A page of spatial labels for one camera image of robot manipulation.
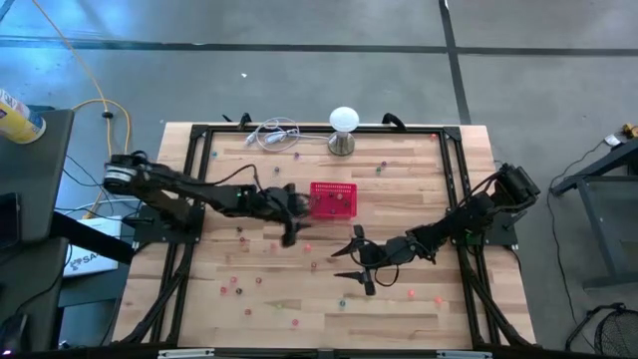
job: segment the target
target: yellow can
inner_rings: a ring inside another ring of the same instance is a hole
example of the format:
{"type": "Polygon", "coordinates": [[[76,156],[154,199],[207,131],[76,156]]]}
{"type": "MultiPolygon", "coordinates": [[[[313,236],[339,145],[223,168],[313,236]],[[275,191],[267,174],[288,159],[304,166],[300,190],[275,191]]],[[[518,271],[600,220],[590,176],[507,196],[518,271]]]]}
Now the yellow can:
{"type": "Polygon", "coordinates": [[[0,135],[16,144],[30,144],[47,129],[44,119],[0,89],[0,135]]]}

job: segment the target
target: gray floor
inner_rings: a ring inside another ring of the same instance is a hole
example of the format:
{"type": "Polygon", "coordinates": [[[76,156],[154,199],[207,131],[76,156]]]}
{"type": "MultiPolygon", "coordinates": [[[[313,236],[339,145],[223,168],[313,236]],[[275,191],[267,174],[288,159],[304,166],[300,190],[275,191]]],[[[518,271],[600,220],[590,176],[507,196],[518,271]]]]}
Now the gray floor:
{"type": "MultiPolygon", "coordinates": [[[[224,44],[445,46],[436,0],[42,0],[76,39],[224,44]]],[[[464,47],[638,48],[631,0],[449,0],[464,47]]],[[[17,1],[3,38],[55,37],[31,2],[17,1]]],[[[338,106],[364,122],[392,112],[410,124],[460,122],[448,55],[299,52],[80,51],[106,96],[134,117],[133,149],[155,155],[167,121],[287,116],[323,122],[338,106]]],[[[636,57],[472,56],[460,64],[473,124],[487,125],[494,156],[524,166],[543,188],[604,136],[636,123],[636,57]]],[[[69,108],[97,94],[65,50],[2,48],[2,86],[24,102],[69,108]]],[[[81,110],[69,154],[95,177],[107,156],[100,105],[81,110]]],[[[122,147],[124,121],[115,139],[122,147]]],[[[592,155],[595,159],[608,151],[592,155]]],[[[67,164],[70,172],[82,173],[67,164]]],[[[94,199],[64,178],[58,206],[94,199]]],[[[577,193],[552,199],[567,281],[580,319],[600,303],[634,306],[638,286],[585,293],[605,274],[577,193]]],[[[126,213],[125,208],[119,212],[126,213]]],[[[518,225],[523,280],[538,343],[561,348],[574,327],[544,198],[518,225]]],[[[63,338],[96,344],[110,307],[68,310],[63,338]],[[89,317],[87,327],[67,325],[89,317]]],[[[574,349],[591,351],[578,338],[574,349]]]]}

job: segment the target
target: white cable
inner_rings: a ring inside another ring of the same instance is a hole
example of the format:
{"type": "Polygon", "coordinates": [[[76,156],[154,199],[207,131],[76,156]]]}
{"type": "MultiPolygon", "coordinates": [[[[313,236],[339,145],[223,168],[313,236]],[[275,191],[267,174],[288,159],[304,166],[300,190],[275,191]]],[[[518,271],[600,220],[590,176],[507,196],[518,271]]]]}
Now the white cable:
{"type": "MultiPolygon", "coordinates": [[[[111,202],[111,203],[117,203],[117,202],[123,202],[123,201],[140,201],[140,200],[139,200],[139,199],[132,199],[132,198],[106,199],[106,200],[100,200],[100,201],[98,202],[98,204],[108,203],[108,202],[111,202]]],[[[76,211],[76,210],[80,210],[80,209],[83,209],[83,208],[86,208],[86,207],[89,207],[89,206],[92,206],[92,205],[93,205],[93,202],[91,202],[91,203],[87,203],[87,204],[84,204],[84,205],[80,205],[79,207],[77,207],[77,208],[75,208],[75,209],[73,209],[73,210],[68,210],[68,211],[64,212],[63,214],[64,214],[64,215],[67,215],[67,214],[69,214],[69,213],[71,213],[71,212],[74,212],[74,211],[76,211]]]]}
{"type": "Polygon", "coordinates": [[[259,125],[259,127],[257,127],[257,129],[253,133],[248,135],[248,137],[246,138],[246,144],[250,145],[253,142],[257,142],[259,146],[262,147],[265,151],[277,153],[277,152],[288,150],[291,147],[295,146],[297,142],[299,142],[299,139],[326,140],[326,141],[328,140],[327,137],[301,135],[301,131],[299,130],[299,125],[297,125],[297,123],[294,120],[277,117],[277,118],[268,119],[264,121],[261,125],[259,125]],[[288,122],[292,124],[292,126],[294,126],[295,129],[284,131],[283,129],[281,129],[281,127],[279,127],[280,121],[288,122]],[[259,138],[259,132],[262,129],[273,131],[263,136],[263,141],[265,143],[263,143],[261,139],[259,138]],[[292,142],[282,148],[272,149],[268,146],[268,145],[283,142],[289,138],[292,139],[292,142]]]}

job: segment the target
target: red plastic basket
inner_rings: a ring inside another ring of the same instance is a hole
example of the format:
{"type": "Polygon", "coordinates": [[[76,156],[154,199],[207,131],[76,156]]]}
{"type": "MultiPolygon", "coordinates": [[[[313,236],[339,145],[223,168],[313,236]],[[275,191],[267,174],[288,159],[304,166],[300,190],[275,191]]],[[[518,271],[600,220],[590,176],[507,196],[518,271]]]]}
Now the red plastic basket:
{"type": "Polygon", "coordinates": [[[310,214],[316,218],[345,218],[357,215],[357,185],[313,182],[310,184],[310,214]]]}

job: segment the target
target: white paper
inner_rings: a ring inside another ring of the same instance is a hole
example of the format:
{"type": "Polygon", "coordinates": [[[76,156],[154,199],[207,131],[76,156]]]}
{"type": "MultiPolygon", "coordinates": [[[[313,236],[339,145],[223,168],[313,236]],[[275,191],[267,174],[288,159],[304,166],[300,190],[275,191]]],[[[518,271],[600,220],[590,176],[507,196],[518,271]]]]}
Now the white paper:
{"type": "MultiPolygon", "coordinates": [[[[115,220],[92,218],[80,219],[78,222],[120,239],[120,235],[122,234],[122,223],[120,219],[122,219],[122,217],[120,215],[114,215],[109,218],[115,220]]],[[[112,259],[104,258],[90,250],[75,245],[72,245],[72,247],[71,260],[69,264],[64,267],[65,278],[118,269],[118,263],[112,259]]]]}

